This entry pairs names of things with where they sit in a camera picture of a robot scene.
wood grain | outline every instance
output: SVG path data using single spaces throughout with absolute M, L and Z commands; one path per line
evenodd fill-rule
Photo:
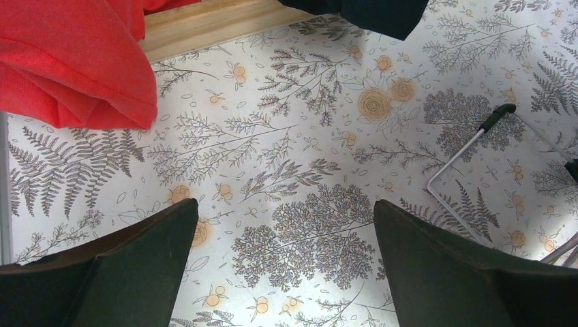
M 139 42 L 156 62 L 311 17 L 277 0 L 206 0 L 145 16 Z

floral tablecloth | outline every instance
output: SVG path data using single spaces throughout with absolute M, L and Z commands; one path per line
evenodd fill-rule
M 431 0 L 405 42 L 323 16 L 191 52 L 153 65 L 148 131 L 11 116 L 14 260 L 196 198 L 172 326 L 394 326 L 374 202 L 469 237 L 425 182 L 508 102 L 576 156 L 577 8 Z M 436 188 L 494 247 L 539 260 L 578 229 L 562 164 L 507 116 Z

black rubber tip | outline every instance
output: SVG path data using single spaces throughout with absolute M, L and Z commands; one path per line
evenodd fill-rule
M 570 176 L 578 183 L 578 159 L 574 159 L 574 162 L 566 162 L 564 168 L 568 170 Z
M 487 133 L 505 114 L 506 112 L 514 113 L 516 111 L 515 104 L 502 104 L 496 108 L 488 119 L 480 126 Z

red cloth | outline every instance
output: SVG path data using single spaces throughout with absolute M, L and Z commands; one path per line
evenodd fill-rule
M 144 0 L 144 7 L 183 2 Z M 137 43 L 144 7 L 142 0 L 0 0 L 0 110 L 58 128 L 150 128 L 156 81 Z

dark blue cloth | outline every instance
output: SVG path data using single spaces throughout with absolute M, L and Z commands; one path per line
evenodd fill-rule
M 340 14 L 352 24 L 405 40 L 419 24 L 428 0 L 279 0 L 310 14 Z

